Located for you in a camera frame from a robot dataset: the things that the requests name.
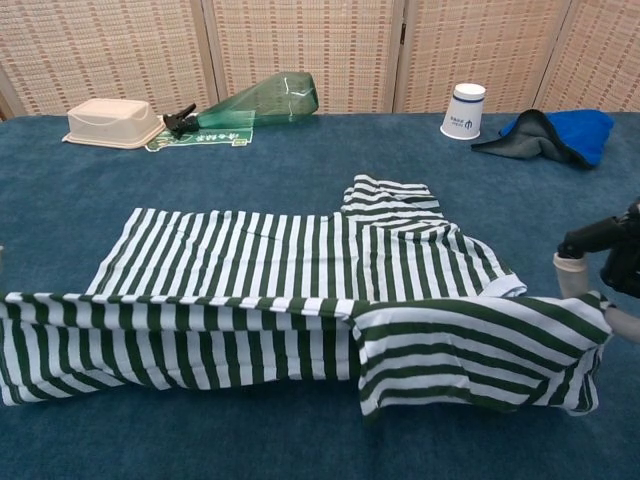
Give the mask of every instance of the woven room divider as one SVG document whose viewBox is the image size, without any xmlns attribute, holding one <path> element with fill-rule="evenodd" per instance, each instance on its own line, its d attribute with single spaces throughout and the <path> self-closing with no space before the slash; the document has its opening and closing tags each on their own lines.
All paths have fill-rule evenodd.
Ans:
<svg viewBox="0 0 640 480">
<path fill-rule="evenodd" d="M 320 112 L 390 112 L 404 0 L 203 0 L 220 96 L 304 70 Z"/>
<path fill-rule="evenodd" d="M 321 113 L 443 112 L 467 81 L 486 112 L 639 111 L 639 31 L 639 0 L 4 0 L 0 113 L 202 108 L 284 70 Z"/>
<path fill-rule="evenodd" d="M 460 82 L 486 112 L 533 104 L 568 0 L 408 0 L 395 110 L 443 112 Z"/>
<path fill-rule="evenodd" d="M 640 1 L 574 1 L 536 107 L 640 111 Z"/>
<path fill-rule="evenodd" d="M 27 114 L 65 114 L 92 97 L 146 100 L 156 113 L 211 104 L 199 41 L 207 45 L 198 0 L 4 0 L 0 89 L 8 79 L 15 93 L 4 103 L 15 95 Z"/>
</svg>

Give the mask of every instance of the blue table surface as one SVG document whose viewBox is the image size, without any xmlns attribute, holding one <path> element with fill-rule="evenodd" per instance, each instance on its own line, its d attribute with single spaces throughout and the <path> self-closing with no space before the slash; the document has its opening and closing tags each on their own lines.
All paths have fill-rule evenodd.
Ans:
<svg viewBox="0 0 640 480">
<path fill-rule="evenodd" d="M 528 284 L 529 295 L 558 296 L 551 259 L 564 234 L 622 214 L 640 194 L 640 114 L 612 116 L 616 124 L 602 165 L 593 171 L 472 152 L 472 142 L 440 134 L 441 114 L 317 116 L 257 129 L 247 147 L 158 153 L 62 143 L 65 117 L 13 119 L 0 124 L 0 291 L 83 292 L 136 207 L 327 214 L 340 208 L 354 175 L 368 173 L 427 184 L 444 215 L 490 245 Z M 497 138 L 513 118 L 485 114 L 477 141 Z M 589 257 L 593 286 L 640 314 L 640 302 L 598 278 L 606 255 Z M 637 478 L 630 476 L 638 472 L 630 458 L 640 451 L 638 372 L 638 348 L 614 338 L 598 380 L 602 405 L 589 416 L 543 409 L 495 416 L 442 405 L 387 409 L 374 427 L 361 425 L 350 383 L 195 393 L 125 387 L 0 409 L 0 469 L 33 476 L 38 470 L 27 460 L 41 455 L 60 478 L 67 471 L 69 478 L 105 472 L 140 478 L 156 467 L 159 478 L 197 478 L 215 466 L 225 478 L 251 477 L 251 466 L 234 457 L 239 450 L 254 465 L 276 458 L 275 470 L 261 467 L 273 478 L 282 477 L 287 460 L 298 465 L 296 472 L 322 478 L 394 478 L 400 472 L 513 479 L 530 478 L 531 470 L 546 478 Z M 282 438 L 274 441 L 278 431 Z M 127 438 L 139 449 L 127 451 Z M 307 438 L 314 444 L 300 445 Z M 220 451 L 208 452 L 200 442 L 218 444 Z M 322 442 L 336 444 L 327 450 L 331 455 Z M 69 448 L 79 450 L 75 457 Z M 179 452 L 182 463 L 171 452 Z M 319 470 L 304 470 L 302 461 L 316 462 Z M 606 472 L 611 476 L 599 476 Z"/>
</svg>

